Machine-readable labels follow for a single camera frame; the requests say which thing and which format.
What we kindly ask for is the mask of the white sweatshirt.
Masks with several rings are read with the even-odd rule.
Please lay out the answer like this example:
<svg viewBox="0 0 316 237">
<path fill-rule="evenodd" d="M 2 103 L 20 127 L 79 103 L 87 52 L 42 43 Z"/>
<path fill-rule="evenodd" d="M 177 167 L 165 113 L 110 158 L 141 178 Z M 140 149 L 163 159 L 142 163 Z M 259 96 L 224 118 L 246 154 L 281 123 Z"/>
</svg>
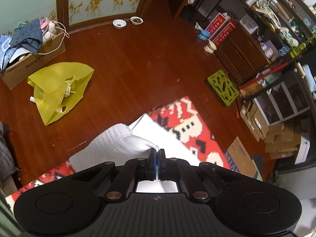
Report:
<svg viewBox="0 0 316 237">
<path fill-rule="evenodd" d="M 147 114 L 142 115 L 131 125 L 111 126 L 86 148 L 70 157 L 69 163 L 75 172 L 111 161 L 117 166 L 124 165 L 129 159 L 148 158 L 150 149 L 165 150 L 167 158 L 178 158 L 198 166 L 200 160 L 173 132 L 166 131 Z"/>
</svg>

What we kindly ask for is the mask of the cardboard box with clothes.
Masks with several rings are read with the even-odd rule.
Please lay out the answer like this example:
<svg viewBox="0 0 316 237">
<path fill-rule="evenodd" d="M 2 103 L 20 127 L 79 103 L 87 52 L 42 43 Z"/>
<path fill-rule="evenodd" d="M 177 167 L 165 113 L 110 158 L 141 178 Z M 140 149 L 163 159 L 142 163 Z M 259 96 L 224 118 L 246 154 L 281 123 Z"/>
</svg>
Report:
<svg viewBox="0 0 316 237">
<path fill-rule="evenodd" d="M 8 89 L 13 90 L 46 63 L 64 53 L 64 39 L 68 37 L 65 26 L 51 20 L 43 36 L 44 44 L 37 54 L 34 55 L 23 47 L 17 48 L 8 60 L 6 68 L 1 71 L 1 79 Z"/>
</svg>

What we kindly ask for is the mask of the Mianshu flattened cardboard box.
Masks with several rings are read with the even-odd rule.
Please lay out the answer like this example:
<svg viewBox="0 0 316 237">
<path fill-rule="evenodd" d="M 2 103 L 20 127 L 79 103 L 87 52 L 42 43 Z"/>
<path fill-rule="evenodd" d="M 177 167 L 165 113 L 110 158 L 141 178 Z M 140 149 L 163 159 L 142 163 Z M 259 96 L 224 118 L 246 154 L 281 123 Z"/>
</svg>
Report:
<svg viewBox="0 0 316 237">
<path fill-rule="evenodd" d="M 254 160 L 250 157 L 239 137 L 225 151 L 224 156 L 231 171 L 262 181 L 262 176 Z"/>
</svg>

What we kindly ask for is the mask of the stack of flattened cardboard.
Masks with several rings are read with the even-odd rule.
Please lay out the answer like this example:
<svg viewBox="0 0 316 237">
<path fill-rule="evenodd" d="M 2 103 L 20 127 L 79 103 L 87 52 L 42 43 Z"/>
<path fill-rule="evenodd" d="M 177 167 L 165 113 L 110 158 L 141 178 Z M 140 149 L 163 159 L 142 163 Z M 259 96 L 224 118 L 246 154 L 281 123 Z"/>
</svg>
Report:
<svg viewBox="0 0 316 237">
<path fill-rule="evenodd" d="M 311 146 L 308 118 L 268 125 L 257 105 L 252 103 L 242 106 L 240 115 L 255 139 L 264 141 L 271 159 L 295 157 L 295 164 L 306 161 Z"/>
</svg>

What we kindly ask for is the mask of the red Christmas pattern tablecloth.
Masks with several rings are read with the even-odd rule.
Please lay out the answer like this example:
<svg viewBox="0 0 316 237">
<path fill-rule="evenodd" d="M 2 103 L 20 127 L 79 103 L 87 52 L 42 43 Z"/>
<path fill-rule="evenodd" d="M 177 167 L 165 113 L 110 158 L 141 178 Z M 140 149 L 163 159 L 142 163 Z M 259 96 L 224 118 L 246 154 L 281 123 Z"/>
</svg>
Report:
<svg viewBox="0 0 316 237">
<path fill-rule="evenodd" d="M 167 106 L 153 109 L 150 113 L 145 114 L 149 115 L 154 122 L 158 123 L 166 131 L 175 133 L 177 139 L 197 156 L 200 163 L 209 162 L 229 168 L 229 164 L 214 135 L 211 134 L 211 131 L 189 97 L 185 96 Z M 5 200 L 8 206 L 13 208 L 17 198 L 25 191 L 74 173 L 76 172 L 68 159 L 23 186 L 23 188 L 6 196 Z"/>
</svg>

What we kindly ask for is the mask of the white plastic drawer unit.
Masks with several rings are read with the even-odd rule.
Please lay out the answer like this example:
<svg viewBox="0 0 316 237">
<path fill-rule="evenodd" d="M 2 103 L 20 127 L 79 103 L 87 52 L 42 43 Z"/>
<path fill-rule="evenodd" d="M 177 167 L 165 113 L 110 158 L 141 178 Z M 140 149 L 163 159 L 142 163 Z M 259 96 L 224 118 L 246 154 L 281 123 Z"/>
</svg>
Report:
<svg viewBox="0 0 316 237">
<path fill-rule="evenodd" d="M 287 72 L 277 84 L 257 95 L 257 105 L 267 125 L 287 121 L 309 110 L 308 100 L 295 71 Z"/>
</svg>

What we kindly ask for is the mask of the yellow plastic bag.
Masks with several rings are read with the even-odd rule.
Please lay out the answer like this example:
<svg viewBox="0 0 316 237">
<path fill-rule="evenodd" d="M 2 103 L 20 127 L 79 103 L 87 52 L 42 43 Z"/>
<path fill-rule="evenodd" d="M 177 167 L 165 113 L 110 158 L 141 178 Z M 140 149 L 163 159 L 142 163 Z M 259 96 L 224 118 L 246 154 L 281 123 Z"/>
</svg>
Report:
<svg viewBox="0 0 316 237">
<path fill-rule="evenodd" d="M 33 100 L 47 126 L 73 109 L 83 98 L 94 69 L 78 62 L 44 67 L 27 78 L 34 88 Z"/>
</svg>

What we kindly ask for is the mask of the white pet bowl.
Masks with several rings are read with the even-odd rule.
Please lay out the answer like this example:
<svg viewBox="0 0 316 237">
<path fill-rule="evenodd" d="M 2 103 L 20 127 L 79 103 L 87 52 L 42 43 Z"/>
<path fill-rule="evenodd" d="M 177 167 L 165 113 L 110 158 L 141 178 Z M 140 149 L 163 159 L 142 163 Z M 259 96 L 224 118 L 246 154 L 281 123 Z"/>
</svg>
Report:
<svg viewBox="0 0 316 237">
<path fill-rule="evenodd" d="M 125 26 L 127 25 L 126 21 L 123 20 L 123 19 L 116 19 L 113 21 L 113 26 L 116 28 L 116 29 L 122 29 L 124 28 Z"/>
<path fill-rule="evenodd" d="M 134 16 L 130 18 L 130 22 L 131 24 L 138 26 L 141 25 L 144 21 L 140 17 Z"/>
</svg>

